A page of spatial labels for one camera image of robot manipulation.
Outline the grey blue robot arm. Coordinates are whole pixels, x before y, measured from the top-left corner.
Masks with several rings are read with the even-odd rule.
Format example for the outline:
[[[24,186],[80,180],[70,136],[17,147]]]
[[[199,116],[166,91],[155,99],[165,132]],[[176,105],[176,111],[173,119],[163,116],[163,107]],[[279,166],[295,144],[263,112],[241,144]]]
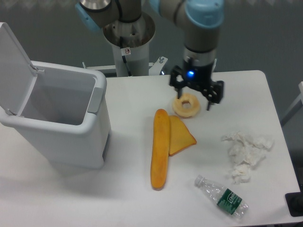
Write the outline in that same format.
[[[143,12],[142,5],[140,0],[80,0],[75,5],[85,26],[101,30],[112,45],[117,74],[121,76],[142,75],[148,70],[143,57],[130,59],[135,49],[148,45],[155,35],[155,23]],[[209,105],[220,103],[224,83],[213,81],[212,72],[224,1],[152,0],[150,6],[184,32],[183,65],[173,67],[169,84],[178,96],[188,87],[200,92]]]

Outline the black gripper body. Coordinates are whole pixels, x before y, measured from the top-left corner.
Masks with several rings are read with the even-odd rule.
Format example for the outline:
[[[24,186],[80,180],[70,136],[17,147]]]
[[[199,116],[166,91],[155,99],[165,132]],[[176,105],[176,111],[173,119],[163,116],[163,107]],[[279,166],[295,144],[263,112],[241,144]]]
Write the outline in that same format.
[[[190,88],[197,91],[210,88],[215,56],[216,49],[208,52],[184,49],[182,77]]]

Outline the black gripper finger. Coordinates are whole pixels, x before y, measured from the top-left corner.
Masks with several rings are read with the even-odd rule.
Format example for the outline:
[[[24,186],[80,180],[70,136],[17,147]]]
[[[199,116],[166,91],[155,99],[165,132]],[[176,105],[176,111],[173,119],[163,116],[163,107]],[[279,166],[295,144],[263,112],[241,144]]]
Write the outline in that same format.
[[[170,72],[169,85],[174,87],[175,91],[177,92],[177,99],[180,99],[182,96],[182,88],[185,86],[185,83],[183,80],[178,81],[178,76],[181,76],[181,79],[183,79],[182,69],[176,65]]]
[[[224,81],[212,81],[208,89],[202,91],[202,95],[208,100],[206,110],[209,111],[211,106],[219,104],[223,99]]]

